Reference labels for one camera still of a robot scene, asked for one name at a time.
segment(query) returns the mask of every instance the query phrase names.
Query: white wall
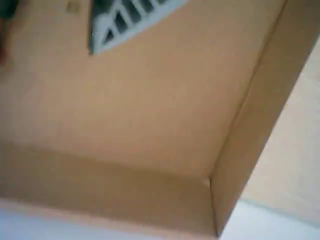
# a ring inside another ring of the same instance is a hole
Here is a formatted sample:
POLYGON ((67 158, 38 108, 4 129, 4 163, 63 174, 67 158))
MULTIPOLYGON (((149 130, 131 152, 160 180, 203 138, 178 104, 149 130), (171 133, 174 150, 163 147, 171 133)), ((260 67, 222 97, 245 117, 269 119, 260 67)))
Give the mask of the white wall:
MULTIPOLYGON (((0 208, 1 240, 159 240, 71 223, 53 218, 21 214, 0 208)), ((264 208, 239 202, 222 240, 318 240, 320 229, 264 208)))

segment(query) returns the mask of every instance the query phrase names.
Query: dark object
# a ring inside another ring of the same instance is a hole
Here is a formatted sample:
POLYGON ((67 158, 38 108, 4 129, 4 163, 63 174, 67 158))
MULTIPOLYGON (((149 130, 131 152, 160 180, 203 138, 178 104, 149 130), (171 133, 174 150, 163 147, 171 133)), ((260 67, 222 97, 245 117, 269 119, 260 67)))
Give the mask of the dark object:
POLYGON ((19 0, 0 0, 0 18, 10 19, 16 12, 19 0))

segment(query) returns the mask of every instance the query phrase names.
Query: beige wall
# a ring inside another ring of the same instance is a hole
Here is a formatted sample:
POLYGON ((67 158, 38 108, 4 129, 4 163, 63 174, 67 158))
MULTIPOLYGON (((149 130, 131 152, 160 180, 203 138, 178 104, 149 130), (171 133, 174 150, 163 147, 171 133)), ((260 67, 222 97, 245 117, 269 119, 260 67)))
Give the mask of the beige wall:
POLYGON ((268 140, 242 197, 320 225, 320 41, 268 140))

